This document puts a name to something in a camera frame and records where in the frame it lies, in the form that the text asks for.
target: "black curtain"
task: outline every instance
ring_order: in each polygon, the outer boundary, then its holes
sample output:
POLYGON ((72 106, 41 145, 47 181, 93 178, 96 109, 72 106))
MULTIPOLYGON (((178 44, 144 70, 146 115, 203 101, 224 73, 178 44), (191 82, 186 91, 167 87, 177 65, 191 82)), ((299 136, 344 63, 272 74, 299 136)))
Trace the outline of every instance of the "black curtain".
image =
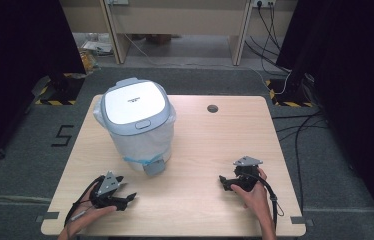
MULTIPOLYGON (((338 6, 331 12, 336 17, 324 29, 316 54, 305 59, 306 72, 314 76, 316 95, 339 144, 374 199, 374 2, 333 4, 338 6)), ((309 42, 310 23, 316 22, 320 6, 321 1, 298 1, 281 50, 293 65, 301 65, 298 56, 308 47, 304 43, 309 42)))
POLYGON ((0 0, 0 148, 41 77, 85 73, 58 0, 0 0))

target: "rice cooker lid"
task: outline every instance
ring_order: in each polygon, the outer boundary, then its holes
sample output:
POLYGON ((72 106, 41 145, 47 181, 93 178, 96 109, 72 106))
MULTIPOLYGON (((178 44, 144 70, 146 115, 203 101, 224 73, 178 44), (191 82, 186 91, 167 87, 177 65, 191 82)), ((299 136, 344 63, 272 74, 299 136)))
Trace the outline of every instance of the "rice cooker lid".
POLYGON ((117 82, 102 99, 106 127, 119 135, 135 135, 162 125, 170 115, 164 89, 149 80, 117 82))

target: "white lid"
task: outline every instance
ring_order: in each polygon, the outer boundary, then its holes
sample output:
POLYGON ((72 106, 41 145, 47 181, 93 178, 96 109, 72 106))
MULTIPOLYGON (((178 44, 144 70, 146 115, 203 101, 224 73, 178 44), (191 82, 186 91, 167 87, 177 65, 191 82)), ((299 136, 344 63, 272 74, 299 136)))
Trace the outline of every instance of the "white lid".
POLYGON ((128 124, 160 113, 166 105, 162 93, 153 82, 140 82, 108 92, 105 108, 114 124, 128 124))

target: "wire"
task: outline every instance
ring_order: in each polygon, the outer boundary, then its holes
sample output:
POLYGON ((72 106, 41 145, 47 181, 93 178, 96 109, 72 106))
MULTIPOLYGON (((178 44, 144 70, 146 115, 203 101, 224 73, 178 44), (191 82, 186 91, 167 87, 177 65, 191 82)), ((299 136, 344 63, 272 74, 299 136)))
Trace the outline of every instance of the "wire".
POLYGON ((268 25, 266 24, 265 19, 262 17, 261 9, 260 9, 260 8, 258 8, 258 13, 259 13, 259 16, 260 16, 261 19, 262 19, 262 22, 264 23, 265 29, 266 29, 267 32, 268 32, 268 36, 269 36, 269 38, 270 38, 271 41, 275 44, 275 46, 278 48, 278 50, 280 50, 280 46, 278 45, 278 42, 277 42, 277 41, 272 37, 271 30, 268 29, 268 25))
POLYGON ((78 200, 72 204, 71 209, 69 209, 69 212, 66 215, 64 226, 66 226, 66 224, 69 223, 70 218, 72 217, 72 215, 74 214, 74 212, 77 210, 78 206, 81 204, 81 200, 84 197, 84 195, 87 194, 88 190, 91 187, 93 187, 94 184, 96 184, 99 181, 101 181, 103 178, 104 178, 104 176, 100 176, 100 177, 94 179, 94 181, 91 182, 90 185, 88 185, 88 187, 84 190, 84 192, 81 194, 81 196, 78 198, 78 200))
POLYGON ((302 186, 302 173, 300 171, 300 161, 299 161, 299 149, 298 149, 298 138, 299 138, 299 133, 300 133, 300 130, 303 126, 305 126, 305 124, 314 116, 316 116, 317 114, 319 114, 320 111, 314 113, 313 115, 309 116, 308 118, 306 118, 306 120, 302 123, 302 125, 300 125, 299 129, 297 130, 296 132, 296 138, 295 138, 295 156, 296 156, 296 164, 297 164, 297 174, 298 174, 298 180, 299 180, 299 195, 300 195, 300 204, 299 204, 299 207, 300 207, 300 212, 303 214, 303 203, 304 203, 304 200, 303 200, 303 186, 302 186))
MULTIPOLYGON (((312 125, 303 126, 303 127, 306 127, 306 128, 304 128, 304 129, 300 129, 300 130, 298 130, 298 131, 304 131, 304 130, 306 130, 306 129, 308 129, 308 128, 322 128, 322 129, 329 129, 328 127, 314 126, 315 124, 317 124, 317 123, 319 123, 319 122, 321 122, 321 121, 324 121, 324 120, 317 121, 317 122, 313 123, 312 125)), ((300 127, 300 126, 297 126, 297 127, 289 127, 289 128, 281 129, 281 130, 278 130, 277 132, 282 132, 282 131, 285 131, 285 130, 289 130, 289 129, 293 129, 293 128, 298 128, 298 127, 300 127)), ((281 141, 283 141, 284 139, 286 139, 286 138, 292 136, 292 135, 295 134, 295 133, 296 133, 296 132, 290 133, 290 134, 284 136, 283 138, 279 139, 278 141, 281 142, 281 141)))
POLYGON ((275 8, 273 7, 272 2, 269 4, 269 10, 270 10, 270 13, 271 13, 271 27, 270 27, 270 30, 272 28, 272 31, 274 32, 274 40, 277 43, 277 46, 280 47, 280 45, 278 44, 277 35, 275 34, 275 24, 274 24, 275 8))
POLYGON ((280 207, 280 205, 278 204, 277 195, 275 195, 275 192, 272 190, 271 186, 268 184, 268 182, 266 180, 264 180, 260 176, 255 176, 253 174, 248 174, 248 173, 245 173, 245 172, 241 172, 241 175, 254 178, 258 182, 261 182, 262 185, 264 185, 266 187, 266 189, 268 190, 268 193, 269 193, 269 198, 272 202, 272 218, 273 218, 273 221, 274 221, 274 227, 277 228, 277 216, 284 216, 284 211, 280 207), (281 209, 281 211, 283 212, 282 215, 278 214, 277 207, 279 207, 281 209))
POLYGON ((272 51, 270 51, 270 50, 268 50, 268 49, 265 49, 265 48, 261 47, 261 45, 259 45, 259 43, 257 43, 257 42, 255 41, 255 39, 253 39, 252 36, 250 36, 250 39, 252 39, 252 42, 253 42, 256 46, 258 46, 260 49, 264 49, 265 52, 269 52, 269 53, 271 53, 271 54, 273 54, 273 55, 275 55, 275 56, 278 57, 278 54, 277 54, 277 53, 272 52, 272 51))
MULTIPOLYGON (((269 59, 269 58, 267 58, 267 57, 265 57, 264 55, 263 55, 263 53, 261 54, 261 53, 259 53, 256 49, 254 49, 252 46, 250 46, 249 45, 249 43, 247 42, 247 41, 244 41, 244 43, 246 44, 246 46, 254 53, 254 54, 256 54, 256 55, 258 55, 259 57, 261 57, 261 62, 262 62, 262 59, 264 59, 265 61, 267 61, 268 63, 270 63, 271 65, 273 65, 274 67, 276 67, 276 68, 278 68, 278 69, 280 69, 280 70, 282 70, 282 71, 284 71, 284 72, 286 72, 286 73, 289 73, 289 71, 288 70, 286 70, 286 69, 284 69, 284 68, 282 68, 282 67, 279 67, 279 66, 277 66, 277 64, 275 64, 271 59, 269 59)), ((276 76, 283 76, 283 77, 286 77, 287 75, 286 74, 275 74, 275 73, 270 73, 270 72, 268 72, 266 69, 265 69, 265 67, 263 66, 263 63, 262 63, 262 69, 266 72, 266 73, 268 73, 268 74, 270 74, 270 75, 276 75, 276 76)))
POLYGON ((289 118, 305 118, 305 117, 310 117, 310 116, 318 116, 321 115, 321 111, 315 112, 310 115, 295 115, 295 116, 279 116, 279 117, 272 117, 271 119, 289 119, 289 118))

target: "gray carpet floor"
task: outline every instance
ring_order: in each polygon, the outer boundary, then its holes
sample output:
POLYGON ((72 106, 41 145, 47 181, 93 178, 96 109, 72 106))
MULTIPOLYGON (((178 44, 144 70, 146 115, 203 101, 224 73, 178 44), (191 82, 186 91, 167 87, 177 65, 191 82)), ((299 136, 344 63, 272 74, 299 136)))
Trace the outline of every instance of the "gray carpet floor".
MULTIPOLYGON (((308 115, 319 110, 273 105, 259 75, 250 70, 101 68, 86 78, 75 105, 32 105, 19 123, 6 146, 6 157, 0 160, 0 239, 56 239, 41 233, 41 217, 54 195, 90 102, 117 81, 130 77, 155 81, 171 95, 264 96, 272 117, 308 115), (52 147, 66 141, 56 138, 62 125, 73 126, 62 132, 72 137, 66 147, 52 147)), ((39 81, 35 94, 45 81, 39 81)), ((304 120, 274 119, 298 200, 295 133, 304 120)), ((374 239, 374 202, 350 168, 329 122, 316 116, 306 125, 310 127, 300 132, 297 150, 303 214, 309 226, 299 239, 374 239)))

